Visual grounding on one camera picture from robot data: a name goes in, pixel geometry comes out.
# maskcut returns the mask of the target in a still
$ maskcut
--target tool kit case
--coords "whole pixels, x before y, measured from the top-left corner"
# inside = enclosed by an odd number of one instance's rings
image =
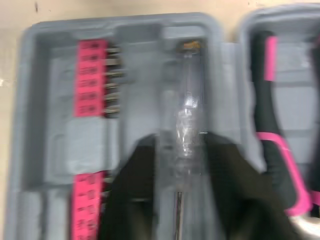
[[[259,31],[272,31],[278,37],[275,112],[307,177],[320,133],[319,90],[310,58],[312,42],[320,33],[320,4],[254,11],[238,27],[234,42],[226,42],[220,24],[203,13],[62,20],[27,29],[17,65],[4,239],[70,239],[77,173],[77,160],[70,155],[84,161],[90,172],[116,173],[139,139],[170,129],[163,108],[175,100],[176,47],[183,41],[199,39],[206,47],[207,131],[240,144],[252,166],[264,171],[250,75],[250,40]],[[120,111],[117,117],[78,123],[74,121],[77,45],[92,39],[111,41],[121,49],[125,77],[118,89]],[[87,156],[79,150],[88,149],[88,141],[81,145],[83,136],[94,139]],[[224,239],[218,218],[208,216],[206,224],[208,239]]]

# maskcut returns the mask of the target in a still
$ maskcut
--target black handle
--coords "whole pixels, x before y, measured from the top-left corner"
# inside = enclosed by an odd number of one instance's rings
[[[319,40],[315,43],[314,47],[311,49],[311,59],[312,59],[312,68],[315,74],[315,77],[318,80],[318,85],[320,85],[320,42]],[[318,132],[318,143],[320,143],[320,129]],[[314,161],[310,173],[310,187],[311,187],[311,196],[312,202],[315,205],[320,206],[320,148],[318,147],[317,152],[314,155]]]
[[[286,213],[296,216],[308,212],[311,203],[274,111],[276,44],[277,37],[270,31],[258,33],[251,43],[251,74],[256,95],[254,123],[263,147],[266,173],[272,177],[272,185],[282,198]]]

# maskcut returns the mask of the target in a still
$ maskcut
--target beige surface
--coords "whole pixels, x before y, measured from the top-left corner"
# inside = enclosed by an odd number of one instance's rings
[[[310,2],[294,0],[2,0],[0,2],[0,236],[3,235],[10,132],[15,92],[17,42],[22,31],[42,21],[204,12],[217,18],[231,39],[239,20],[258,8]]]

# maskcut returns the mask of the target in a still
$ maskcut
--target pink and black pliers handle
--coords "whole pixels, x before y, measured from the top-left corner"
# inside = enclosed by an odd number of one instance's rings
[[[270,31],[258,33],[251,42],[251,74],[255,90],[254,123],[266,162],[266,173],[282,198],[288,216],[300,216],[312,207],[294,157],[279,128],[273,106],[277,37]]]

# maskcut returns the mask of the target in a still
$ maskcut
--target tool compartment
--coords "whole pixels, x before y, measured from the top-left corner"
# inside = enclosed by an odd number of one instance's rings
[[[100,118],[98,124],[86,124],[90,138],[98,144],[95,146],[105,149],[106,154],[105,162],[90,162],[92,169],[116,173],[137,140],[172,131],[178,64],[175,50],[181,41],[200,39],[207,48],[206,128],[239,143],[250,163],[263,171],[252,121],[249,40],[256,31],[274,31],[279,38],[274,105],[287,142],[306,175],[319,134],[319,93],[309,57],[311,42],[320,33],[319,23],[320,5],[300,4],[251,13],[239,26],[236,43],[225,42],[219,24],[201,13],[42,22],[29,28],[21,40],[17,68],[4,238],[71,239],[74,174],[68,168],[66,148],[73,139],[69,127],[74,127],[79,41],[104,39],[115,43],[121,49],[121,71],[125,73],[118,82],[119,114]],[[174,201],[171,187],[164,189],[158,211],[167,216],[173,212]],[[201,187],[207,198],[203,204],[210,228],[204,238],[224,239],[208,189],[207,185]],[[160,223],[161,233],[157,234],[168,239],[166,234],[173,224],[165,217]],[[202,231],[189,224],[188,234]]]

